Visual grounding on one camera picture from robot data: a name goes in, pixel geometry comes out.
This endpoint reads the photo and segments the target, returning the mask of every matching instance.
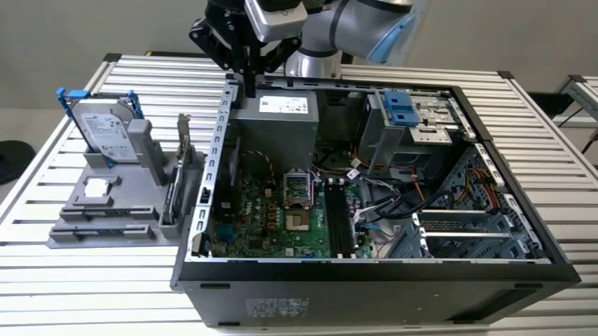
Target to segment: motherboard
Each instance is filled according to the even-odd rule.
[[[324,181],[312,181],[309,206],[289,206],[286,202],[290,189],[301,189],[300,182],[292,179],[289,187],[272,184],[272,181],[252,177],[242,181],[238,213],[234,223],[217,225],[214,257],[227,258],[337,258],[332,250],[329,212],[341,215],[346,232],[352,232],[349,216],[361,207],[360,187],[348,184],[342,188],[341,209],[326,208],[328,186]],[[305,196],[305,192],[293,192]],[[353,250],[358,258],[372,258],[370,241],[364,235],[361,245]]]

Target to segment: metal workbench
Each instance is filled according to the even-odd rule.
[[[593,120],[598,121],[598,77],[569,75],[557,93],[565,93],[576,100]]]
[[[598,335],[598,173],[520,84],[497,72],[345,66],[364,81],[458,85],[584,282],[494,325],[436,328],[433,335]],[[175,150],[187,113],[198,150],[211,141],[225,72],[202,58],[122,56],[103,62],[95,92],[141,96],[154,139]],[[86,144],[65,119],[0,206],[2,335],[201,333],[187,297],[169,287],[177,247],[49,250],[45,242],[81,177]],[[397,328],[272,328],[243,333],[421,333]]]

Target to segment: open computer tower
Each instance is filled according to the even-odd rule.
[[[458,87],[229,77],[187,226],[209,326],[492,323],[580,282]]]

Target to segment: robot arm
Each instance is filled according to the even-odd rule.
[[[210,0],[189,36],[256,97],[256,76],[274,72],[293,55],[289,68],[300,71],[288,71],[290,76],[332,76],[309,68],[324,68],[317,61],[340,50],[386,62],[410,32],[410,9],[412,0]],[[278,46],[262,55],[274,41]]]

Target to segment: power supply label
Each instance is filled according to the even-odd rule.
[[[261,317],[305,317],[310,299],[301,297],[260,297],[245,299],[247,315]]]
[[[83,122],[89,135],[107,158],[111,158],[115,162],[138,160],[119,117],[106,113],[85,113]]]
[[[306,97],[264,96],[261,112],[309,114]]]

